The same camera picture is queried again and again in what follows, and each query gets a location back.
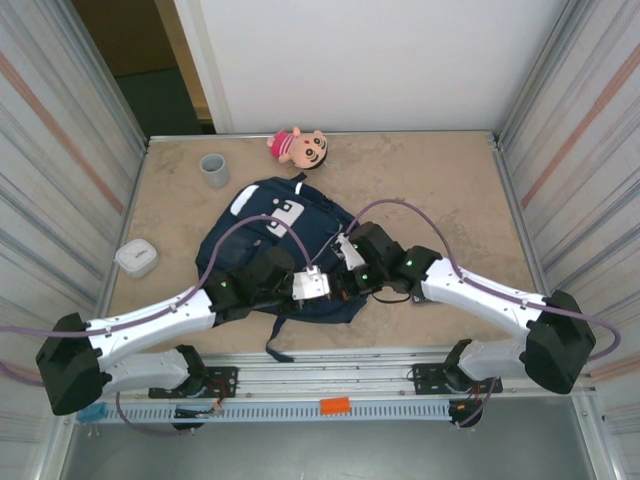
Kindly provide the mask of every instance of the cable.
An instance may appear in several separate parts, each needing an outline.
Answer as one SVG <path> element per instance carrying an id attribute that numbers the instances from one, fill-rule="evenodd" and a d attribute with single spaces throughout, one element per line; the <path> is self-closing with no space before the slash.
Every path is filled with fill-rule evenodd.
<path id="1" fill-rule="evenodd" d="M 216 387 L 213 385 L 214 382 L 217 382 L 220 384 L 219 394 L 218 392 L 216 392 Z M 219 378 L 211 378 L 211 377 L 207 377 L 205 384 L 207 385 L 207 387 L 209 387 L 209 390 L 211 390 L 216 395 L 216 397 L 218 397 L 218 406 L 222 407 L 222 400 L 227 398 L 227 386 Z"/>
<path id="2" fill-rule="evenodd" d="M 467 398 L 465 398 L 465 402 L 468 402 L 471 397 L 476 396 L 474 402 L 478 401 L 478 397 L 480 396 L 480 384 L 476 383 L 473 387 L 471 387 L 471 393 L 469 394 L 469 396 Z"/>
<path id="3" fill-rule="evenodd" d="M 373 299 L 378 302 L 378 303 L 383 303 L 385 305 L 395 305 L 398 303 L 404 303 L 404 302 L 408 302 L 411 299 L 411 295 L 405 297 L 405 298 L 400 298 L 399 300 L 384 300 L 382 298 L 378 298 L 376 297 L 373 293 L 371 294 L 371 296 L 373 297 Z"/>
<path id="4" fill-rule="evenodd" d="M 483 285 L 483 284 L 481 284 L 479 282 L 476 282 L 475 280 L 473 280 L 471 278 L 468 278 L 467 276 L 463 275 L 462 270 L 460 269 L 460 267 L 458 266 L 458 263 L 456 262 L 455 255 L 453 254 L 453 249 L 451 248 L 451 245 L 449 245 L 449 242 L 448 242 L 447 238 L 444 236 L 444 233 L 442 232 L 442 230 L 440 230 L 440 228 L 435 224 L 435 222 L 433 220 L 431 220 L 427 216 L 426 213 L 424 213 L 418 207 L 416 207 L 414 205 L 411 205 L 408 202 L 405 202 L 404 200 L 387 198 L 387 199 L 377 200 L 375 202 L 370 203 L 369 205 L 364 207 L 362 210 L 360 210 L 360 212 L 351 221 L 351 223 L 347 227 L 345 235 L 349 235 L 349 233 L 351 232 L 351 230 L 353 230 L 353 227 L 356 225 L 356 223 L 358 222 L 360 217 L 362 217 L 366 212 L 368 212 L 370 209 L 372 209 L 376 205 L 380 205 L 380 204 L 383 204 L 383 203 L 392 203 L 392 204 L 395 204 L 395 205 L 402 205 L 403 207 L 407 207 L 407 208 L 413 210 L 414 212 L 416 212 L 418 215 L 420 215 L 422 217 L 422 219 L 425 222 L 427 222 L 431 226 L 431 228 L 436 232 L 438 237 L 440 237 L 440 241 L 442 241 L 442 244 L 444 245 L 444 248 L 447 251 L 447 256 L 449 257 L 449 261 L 451 262 L 451 267 L 453 268 L 453 271 L 456 273 L 458 278 L 460 278 L 460 280 L 462 280 L 463 282 L 471 285 L 472 287 L 477 288 L 478 290 L 481 290 L 481 291 L 483 291 L 485 293 L 493 295 L 494 297 L 498 297 L 498 298 L 501 298 L 503 300 L 507 300 L 508 302 L 515 303 L 515 304 L 517 304 L 519 306 L 531 307 L 531 308 L 534 308 L 536 310 L 541 310 L 543 312 L 553 313 L 553 314 L 556 314 L 556 315 L 563 315 L 563 316 L 575 318 L 576 320 L 582 320 L 583 322 L 594 323 L 596 325 L 600 325 L 601 327 L 604 327 L 607 330 L 609 330 L 613 334 L 613 342 L 611 342 L 611 345 L 609 345 L 607 348 L 603 349 L 602 351 L 600 351 L 600 352 L 598 352 L 598 353 L 596 353 L 594 355 L 591 355 L 588 358 L 589 361 L 597 360 L 599 358 L 602 358 L 602 357 L 610 354 L 616 348 L 618 348 L 618 346 L 620 345 L 620 342 L 622 341 L 622 336 L 620 335 L 620 331 L 612 323 L 610 323 L 607 320 L 595 317 L 593 315 L 587 315 L 587 314 L 584 314 L 584 313 L 572 312 L 571 310 L 564 310 L 562 308 L 550 307 L 548 305 L 543 305 L 543 304 L 539 304 L 539 303 L 526 303 L 525 305 L 523 305 L 522 300 L 519 299 L 518 297 L 514 297 L 512 295 L 500 292 L 498 290 L 494 290 L 491 287 Z"/>
<path id="5" fill-rule="evenodd" d="M 324 242 L 324 245 L 322 245 L 322 248 L 318 250 L 318 253 L 316 253 L 316 256 L 311 259 L 312 263 L 315 262 L 320 257 L 320 255 L 324 253 L 324 251 L 327 249 L 329 245 L 333 244 L 336 241 L 336 237 L 340 235 L 340 232 L 342 231 L 342 226 L 343 226 L 342 223 L 338 222 L 338 231 L 335 232 L 333 235 L 331 235 L 326 242 Z"/>
<path id="6" fill-rule="evenodd" d="M 296 234 L 296 232 L 289 226 L 287 225 L 284 221 L 280 220 L 279 218 L 276 217 L 272 217 L 270 215 L 253 215 L 251 217 L 247 217 L 244 220 L 240 220 L 238 223 L 236 223 L 235 225 L 233 225 L 231 228 L 229 228 L 229 230 L 227 230 L 216 242 L 215 246 L 213 247 L 213 252 L 211 253 L 211 258 L 209 259 L 209 263 L 207 265 L 206 270 L 204 271 L 204 273 L 202 274 L 202 277 L 200 278 L 200 280 L 198 281 L 198 283 L 196 284 L 195 287 L 193 287 L 189 293 L 187 293 L 183 298 L 181 298 L 178 302 L 175 303 L 174 307 L 180 307 L 182 305 L 184 305 L 185 303 L 187 303 L 195 294 L 198 290 L 200 290 L 200 288 L 202 288 L 202 286 L 204 285 L 204 283 L 207 281 L 207 278 L 209 277 L 209 274 L 211 273 L 211 270 L 213 270 L 213 265 L 216 261 L 216 258 L 218 256 L 218 252 L 220 250 L 220 246 L 222 245 L 222 242 L 224 242 L 227 238 L 229 238 L 231 236 L 231 234 L 233 232 L 235 232 L 236 230 L 238 230 L 240 227 L 251 223 L 251 222 L 275 222 L 281 226 L 283 226 L 285 228 L 285 230 L 287 230 L 288 233 L 291 234 L 291 237 L 293 238 L 293 240 L 296 242 L 296 244 L 298 245 L 298 248 L 300 248 L 300 251 L 302 252 L 302 255 L 304 257 L 305 263 L 307 264 L 307 267 L 311 268 L 313 266 L 313 263 L 311 261 L 311 257 L 309 256 L 309 252 L 307 251 L 307 249 L 305 248 L 304 244 L 302 243 L 302 240 L 300 240 L 300 237 L 298 237 L 298 235 Z M 145 317 L 139 318 L 137 320 L 133 320 L 131 322 L 128 323 L 124 323 L 121 325 L 114 325 L 113 327 L 111 327 L 111 332 L 118 332 L 120 330 L 125 330 L 127 328 L 131 328 L 131 327 L 137 327 L 138 325 L 142 325 L 144 323 L 147 322 L 151 322 L 153 320 L 157 320 L 158 318 L 162 317 L 163 315 L 166 315 L 167 313 L 171 312 L 172 309 L 171 307 L 167 307 L 164 308 L 162 310 L 159 310 L 156 313 L 152 313 L 150 315 L 147 315 Z M 26 327 L 18 327 L 16 325 L 0 325 L 0 333 L 18 333 L 18 334 L 23 334 L 23 335 L 33 335 L 33 336 L 37 336 L 37 337 L 55 337 L 55 338 L 85 338 L 85 337 L 94 337 L 94 336 L 98 336 L 98 335 L 104 335 L 106 333 L 109 333 L 109 331 L 106 328 L 101 328 L 98 330 L 91 330 L 89 332 L 87 331 L 83 331 L 83 332 L 61 332 L 61 331 L 51 331 L 51 330 L 39 330 L 39 329 L 35 329 L 35 328 L 26 328 Z M 4 375 L 6 375 L 7 377 L 16 380 L 20 383 L 24 383 L 26 385 L 34 385 L 34 386 L 44 386 L 42 384 L 42 382 L 38 382 L 36 380 L 32 380 L 28 377 L 25 377 L 23 375 L 20 375 L 19 373 L 11 370 L 9 367 L 7 367 L 4 363 L 0 362 L 0 372 L 3 373 Z"/>
<path id="7" fill-rule="evenodd" d="M 491 385 L 489 385 L 489 390 L 487 390 L 487 395 L 482 400 L 482 403 L 480 404 L 480 406 L 478 408 L 476 408 L 476 410 L 471 415 L 469 415 L 467 418 L 465 418 L 463 421 L 456 422 L 455 423 L 456 427 L 458 427 L 458 428 L 464 427 L 467 423 L 469 423 L 471 420 L 473 420 L 478 415 L 480 415 L 480 412 L 487 405 L 487 402 L 489 401 L 489 398 L 491 398 L 491 394 L 493 393 L 493 389 L 496 387 L 496 383 L 497 382 L 498 382 L 498 378 L 497 377 L 493 377 L 491 379 Z"/>
<path id="8" fill-rule="evenodd" d="M 3 362 L 0 362 L 0 372 L 5 377 L 10 378 L 11 380 L 15 380 L 16 382 L 24 383 L 25 385 L 31 385 L 33 387 L 44 387 L 44 383 L 42 383 L 42 381 L 34 380 L 14 370 L 11 370 Z"/>
<path id="9" fill-rule="evenodd" d="M 118 411 L 118 416 L 128 427 L 140 433 L 144 433 L 145 435 L 153 435 L 154 437 L 178 437 L 189 432 L 189 430 L 176 430 L 173 432 L 166 430 L 154 430 L 152 428 L 143 427 L 142 425 L 136 425 L 127 418 L 122 410 L 122 405 L 120 405 L 120 392 L 116 393 L 116 410 Z"/>

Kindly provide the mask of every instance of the blue clip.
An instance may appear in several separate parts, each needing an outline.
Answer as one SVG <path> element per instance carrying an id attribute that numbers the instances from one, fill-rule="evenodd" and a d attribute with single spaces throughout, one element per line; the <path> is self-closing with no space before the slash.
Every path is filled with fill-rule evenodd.
<path id="1" fill-rule="evenodd" d="M 76 415 L 76 420 L 83 425 L 87 423 L 95 423 L 107 416 L 107 404 L 104 402 L 94 403 L 87 408 L 83 408 Z"/>

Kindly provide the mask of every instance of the plush doll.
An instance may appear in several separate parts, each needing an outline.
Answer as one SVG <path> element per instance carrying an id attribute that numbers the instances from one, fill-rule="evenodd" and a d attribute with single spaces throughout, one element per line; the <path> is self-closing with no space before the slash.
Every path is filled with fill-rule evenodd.
<path id="1" fill-rule="evenodd" d="M 305 170 L 318 168 L 327 158 L 327 139 L 320 130 L 313 133 L 300 133 L 293 127 L 293 133 L 281 131 L 267 140 L 271 154 L 280 163 L 293 160 L 293 163 Z"/>

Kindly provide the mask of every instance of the doll head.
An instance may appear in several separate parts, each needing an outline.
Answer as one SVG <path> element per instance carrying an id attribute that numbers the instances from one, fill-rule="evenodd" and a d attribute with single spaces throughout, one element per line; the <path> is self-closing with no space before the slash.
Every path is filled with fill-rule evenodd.
<path id="1" fill-rule="evenodd" d="M 320 130 L 313 133 L 300 133 L 299 128 L 293 129 L 295 139 L 291 142 L 289 151 L 279 158 L 280 162 L 293 160 L 297 167 L 305 170 L 318 168 L 327 158 L 327 139 Z"/>

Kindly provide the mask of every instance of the orange tag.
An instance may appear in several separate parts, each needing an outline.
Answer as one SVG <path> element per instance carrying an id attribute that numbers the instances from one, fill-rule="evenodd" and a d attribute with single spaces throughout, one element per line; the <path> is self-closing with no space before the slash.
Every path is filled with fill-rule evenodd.
<path id="1" fill-rule="evenodd" d="M 325 398 L 320 400 L 321 415 L 337 415 L 339 413 L 350 413 L 351 402 L 349 397 Z"/>

